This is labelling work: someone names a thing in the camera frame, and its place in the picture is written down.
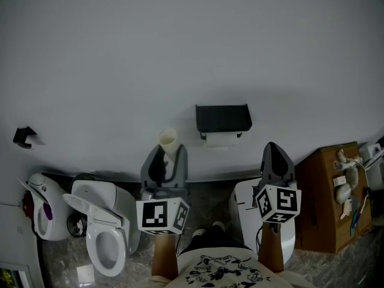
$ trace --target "toilet paper holder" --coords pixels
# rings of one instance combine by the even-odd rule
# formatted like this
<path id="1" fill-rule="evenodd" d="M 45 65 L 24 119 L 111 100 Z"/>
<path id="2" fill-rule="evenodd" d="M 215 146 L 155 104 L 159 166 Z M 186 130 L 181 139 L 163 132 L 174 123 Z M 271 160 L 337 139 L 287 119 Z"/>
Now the toilet paper holder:
<path id="1" fill-rule="evenodd" d="M 26 143 L 26 139 L 28 136 L 36 136 L 37 133 L 34 132 L 31 128 L 26 127 L 26 128 L 18 128 L 16 130 L 16 133 L 13 138 L 13 143 L 19 145 L 22 148 L 25 149 L 31 149 L 32 144 Z"/>
<path id="2" fill-rule="evenodd" d="M 236 132 L 237 138 L 252 127 L 248 105 L 240 106 L 198 106 L 196 125 L 200 138 L 206 140 L 207 133 Z"/>

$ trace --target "toilet paper roll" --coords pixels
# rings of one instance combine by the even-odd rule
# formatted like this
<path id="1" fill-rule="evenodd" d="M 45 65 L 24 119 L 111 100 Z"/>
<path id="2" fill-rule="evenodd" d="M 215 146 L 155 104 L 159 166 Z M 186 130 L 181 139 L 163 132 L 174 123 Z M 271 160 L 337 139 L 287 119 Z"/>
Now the toilet paper roll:
<path id="1" fill-rule="evenodd" d="M 236 132 L 214 132 L 206 134 L 207 147 L 228 147 L 237 144 L 238 137 Z"/>
<path id="2" fill-rule="evenodd" d="M 158 142 L 171 161 L 175 162 L 176 152 L 180 147 L 178 133 L 173 128 L 163 130 L 158 135 Z"/>

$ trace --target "white t-shirt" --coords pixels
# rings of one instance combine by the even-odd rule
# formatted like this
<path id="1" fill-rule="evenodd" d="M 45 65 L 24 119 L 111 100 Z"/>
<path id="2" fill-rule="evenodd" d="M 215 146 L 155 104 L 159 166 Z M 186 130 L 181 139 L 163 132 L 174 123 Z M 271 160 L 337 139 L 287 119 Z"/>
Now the white t-shirt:
<path id="1" fill-rule="evenodd" d="M 178 257 L 179 276 L 173 281 L 149 278 L 147 288 L 315 288 L 293 272 L 273 273 L 245 248 L 200 248 Z"/>

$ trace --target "marker cube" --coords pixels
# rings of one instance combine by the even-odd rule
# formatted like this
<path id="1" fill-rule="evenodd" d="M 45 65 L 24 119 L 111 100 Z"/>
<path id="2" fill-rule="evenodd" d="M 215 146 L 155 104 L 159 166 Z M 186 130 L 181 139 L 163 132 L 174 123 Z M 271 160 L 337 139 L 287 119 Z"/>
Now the marker cube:
<path id="1" fill-rule="evenodd" d="M 285 223 L 300 214 L 301 190 L 265 185 L 256 202 L 264 222 Z"/>
<path id="2" fill-rule="evenodd" d="M 150 235 L 180 235 L 189 208 L 180 197 L 139 200 L 136 202 L 139 229 Z"/>

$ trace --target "cardboard box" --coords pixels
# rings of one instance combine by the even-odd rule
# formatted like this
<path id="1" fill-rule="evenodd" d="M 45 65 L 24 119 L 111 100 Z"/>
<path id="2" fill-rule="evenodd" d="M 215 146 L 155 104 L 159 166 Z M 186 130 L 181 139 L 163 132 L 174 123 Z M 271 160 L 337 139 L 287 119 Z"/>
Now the cardboard box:
<path id="1" fill-rule="evenodd" d="M 343 206 L 335 201 L 333 179 L 343 176 L 344 172 L 334 169 L 338 161 L 337 152 L 343 149 L 347 158 L 359 155 L 356 142 L 320 148 L 295 167 L 298 189 L 302 190 L 301 212 L 295 218 L 296 242 L 295 248 L 309 251 L 337 253 L 343 247 L 353 242 L 371 225 L 371 204 L 369 198 L 360 217 L 353 236 L 350 226 L 353 214 L 340 220 Z M 359 184 L 352 191 L 361 205 L 364 202 L 367 182 L 361 167 Z"/>

